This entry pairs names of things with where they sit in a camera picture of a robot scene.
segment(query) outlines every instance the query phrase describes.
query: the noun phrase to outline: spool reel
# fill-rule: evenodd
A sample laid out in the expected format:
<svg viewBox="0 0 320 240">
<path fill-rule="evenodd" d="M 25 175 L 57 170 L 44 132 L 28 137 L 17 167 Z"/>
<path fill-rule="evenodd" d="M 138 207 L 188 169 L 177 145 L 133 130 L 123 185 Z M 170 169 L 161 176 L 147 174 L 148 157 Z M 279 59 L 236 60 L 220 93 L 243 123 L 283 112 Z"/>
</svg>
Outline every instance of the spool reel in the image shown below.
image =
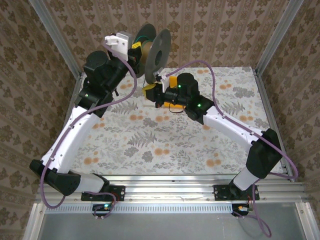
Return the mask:
<svg viewBox="0 0 320 240">
<path fill-rule="evenodd" d="M 148 23 L 136 35 L 134 43 L 141 42 L 142 56 L 138 68 L 137 78 L 143 74 L 148 84 L 154 84 L 155 75 L 167 64 L 171 50 L 171 34 L 163 29 L 158 35 L 155 27 Z"/>
</svg>

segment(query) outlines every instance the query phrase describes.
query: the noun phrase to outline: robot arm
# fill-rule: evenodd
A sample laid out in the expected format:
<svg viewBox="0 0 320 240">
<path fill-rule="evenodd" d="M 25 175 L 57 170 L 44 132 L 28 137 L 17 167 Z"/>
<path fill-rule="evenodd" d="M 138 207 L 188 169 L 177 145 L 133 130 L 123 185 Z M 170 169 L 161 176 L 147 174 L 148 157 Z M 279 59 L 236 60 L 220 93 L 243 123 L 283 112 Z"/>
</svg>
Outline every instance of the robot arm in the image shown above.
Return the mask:
<svg viewBox="0 0 320 240">
<path fill-rule="evenodd" d="M 228 200 L 239 200 L 243 196 L 246 199 L 246 191 L 252 184 L 259 179 L 264 179 L 282 158 L 281 154 L 253 134 L 257 133 L 280 148 L 279 139 L 274 130 L 269 128 L 262 131 L 253 128 L 223 111 L 221 115 L 213 101 L 200 95 L 198 82 L 190 73 L 180 74 L 177 77 L 176 87 L 168 86 L 164 90 L 163 84 L 155 83 L 146 86 L 143 92 L 148 100 L 155 102 L 156 108 L 164 103 L 185 106 L 184 111 L 190 119 L 219 130 L 245 149 L 248 153 L 246 165 L 227 186 L 225 197 Z M 251 129 L 252 132 L 244 130 L 236 123 Z"/>
<path fill-rule="evenodd" d="M 112 48 L 116 48 L 115 43 L 119 43 L 121 47 L 131 45 L 129 42 L 130 36 L 126 33 L 121 33 L 118 36 L 113 35 L 106 38 L 109 40 Z M 141 49 L 131 48 L 123 50 L 126 52 L 127 63 L 135 70 L 134 73 L 138 74 L 139 60 L 141 58 Z M 70 118 L 67 124 L 61 131 L 57 140 L 50 148 L 50 150 L 41 158 L 41 160 L 33 160 L 30 164 L 30 169 L 35 172 L 39 177 L 43 174 L 45 166 L 50 161 L 48 169 L 45 172 L 44 182 L 55 188 L 64 196 L 69 196 L 72 193 L 93 192 L 93 193 L 116 193 L 117 196 L 123 200 L 124 186 L 111 186 L 109 181 L 97 174 L 84 174 L 74 171 L 70 171 L 73 159 L 78 152 L 81 143 L 84 141 L 90 129 L 99 122 L 100 118 L 106 111 L 106 107 L 97 109 L 90 113 L 85 112 L 93 110 L 98 106 L 111 103 L 113 101 L 113 93 L 117 92 L 117 86 L 126 76 L 128 68 L 117 57 L 114 57 L 109 52 L 109 57 L 103 51 L 95 51 L 91 53 L 84 65 L 84 71 L 87 78 L 84 80 L 83 89 L 79 93 L 75 107 L 72 109 Z M 72 126 L 75 119 L 81 117 L 79 121 Z M 54 149 L 57 148 L 57 152 L 54 158 L 51 158 Z M 89 194 L 82 194 L 82 198 L 91 198 Z M 99 200 L 106 200 L 104 196 L 96 196 Z"/>
</svg>

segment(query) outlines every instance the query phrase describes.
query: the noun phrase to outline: table surface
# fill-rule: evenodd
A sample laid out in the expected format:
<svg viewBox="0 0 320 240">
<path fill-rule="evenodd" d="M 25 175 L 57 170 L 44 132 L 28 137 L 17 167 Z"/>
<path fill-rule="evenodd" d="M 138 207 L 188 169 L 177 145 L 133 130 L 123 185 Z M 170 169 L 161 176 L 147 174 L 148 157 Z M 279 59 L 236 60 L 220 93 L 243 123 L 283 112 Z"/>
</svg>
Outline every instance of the table surface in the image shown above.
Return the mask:
<svg viewBox="0 0 320 240">
<path fill-rule="evenodd" d="M 164 73 L 174 69 L 165 68 Z M 213 71 L 219 106 L 250 126 L 269 128 L 251 67 L 214 67 Z M 213 80 L 207 68 L 190 67 L 179 73 L 183 72 L 193 74 L 200 94 L 212 98 Z M 143 82 L 139 78 L 133 96 L 110 106 L 93 126 L 75 157 L 73 170 L 103 175 L 200 175 L 237 174 L 245 166 L 247 154 L 240 145 L 185 113 L 155 108 L 142 94 Z M 126 96 L 133 83 L 128 74 L 115 99 Z M 282 173 L 281 164 L 273 171 Z"/>
</svg>

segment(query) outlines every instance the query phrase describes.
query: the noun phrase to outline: metal corner post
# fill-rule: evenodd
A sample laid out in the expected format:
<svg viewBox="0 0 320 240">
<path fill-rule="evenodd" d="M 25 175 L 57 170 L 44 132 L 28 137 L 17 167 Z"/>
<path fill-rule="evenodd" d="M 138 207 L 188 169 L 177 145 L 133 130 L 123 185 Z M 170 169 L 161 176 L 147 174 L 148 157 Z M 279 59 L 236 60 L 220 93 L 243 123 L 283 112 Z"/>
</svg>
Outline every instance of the metal corner post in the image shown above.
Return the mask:
<svg viewBox="0 0 320 240">
<path fill-rule="evenodd" d="M 263 81 L 261 79 L 261 75 L 256 70 L 253 70 L 253 74 L 254 74 L 254 78 L 255 78 L 255 81 L 256 81 L 256 85 L 258 86 L 258 90 L 259 90 L 259 93 L 260 93 L 260 96 L 261 96 L 262 104 L 263 104 L 263 107 L 264 107 L 265 114 L 266 114 L 266 117 L 268 119 L 268 122 L 270 124 L 270 127 L 273 130 L 275 130 L 275 132 L 276 132 L 276 134 L 278 135 L 278 138 L 279 138 L 281 150 L 284 153 L 286 153 L 285 146 L 284 146 L 284 143 L 283 143 L 283 141 L 281 139 L 281 135 L 280 135 L 280 132 L 279 132 L 279 129 L 278 129 L 278 126 L 277 126 L 277 122 L 276 122 L 274 113 L 272 111 L 271 105 L 270 105 L 270 101 L 269 101 L 269 98 L 268 98 L 268 95 L 267 95 L 267 91 L 265 89 L 265 85 L 264 85 L 264 83 L 263 83 Z M 288 161 L 286 161 L 284 158 L 282 158 L 281 159 L 281 164 L 285 166 L 287 174 L 289 176 L 293 176 L 293 172 L 292 172 L 291 166 L 288 163 Z"/>
<path fill-rule="evenodd" d="M 30 0 L 32 7 L 34 8 L 36 14 L 39 16 L 41 22 L 43 23 L 45 29 L 52 38 L 54 44 L 58 48 L 60 54 L 62 55 L 64 61 L 68 65 L 70 71 L 72 72 L 74 78 L 78 80 L 81 68 L 78 66 L 75 60 L 72 49 L 69 49 L 65 39 L 63 38 L 61 32 L 59 31 L 54 19 L 52 18 L 49 10 L 46 7 L 44 1 Z"/>
<path fill-rule="evenodd" d="M 304 230 L 306 239 L 318 240 L 320 239 L 320 232 L 317 226 L 317 221 L 313 214 L 309 202 L 297 202 L 296 209 L 299 214 L 299 218 Z"/>
<path fill-rule="evenodd" d="M 288 5 L 286 6 L 286 9 L 282 17 L 280 18 L 278 25 L 276 26 L 258 64 L 256 65 L 255 70 L 257 71 L 257 73 L 262 74 L 266 69 L 268 63 L 270 62 L 272 56 L 274 55 L 277 47 L 286 34 L 286 31 L 288 30 L 291 22 L 295 18 L 303 2 L 304 0 L 290 0 Z"/>
<path fill-rule="evenodd" d="M 28 223 L 25 228 L 23 240 L 37 240 L 45 216 L 46 206 L 43 203 L 34 203 Z"/>
</svg>

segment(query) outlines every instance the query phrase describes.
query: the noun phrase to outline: white bracket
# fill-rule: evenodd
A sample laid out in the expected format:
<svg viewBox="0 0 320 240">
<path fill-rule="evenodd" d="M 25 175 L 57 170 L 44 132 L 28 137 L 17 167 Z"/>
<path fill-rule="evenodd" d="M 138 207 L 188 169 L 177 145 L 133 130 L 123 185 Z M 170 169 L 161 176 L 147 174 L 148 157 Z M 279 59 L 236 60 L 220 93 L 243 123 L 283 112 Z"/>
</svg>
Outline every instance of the white bracket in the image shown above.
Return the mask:
<svg viewBox="0 0 320 240">
<path fill-rule="evenodd" d="M 111 46 L 112 50 L 115 50 L 120 57 L 128 61 L 128 50 L 131 48 L 131 35 L 126 32 L 117 32 L 116 35 L 110 35 L 104 37 L 105 44 Z"/>
<path fill-rule="evenodd" d="M 166 89 L 170 86 L 170 79 L 164 75 L 160 81 L 162 83 L 162 92 L 165 93 Z"/>
</svg>

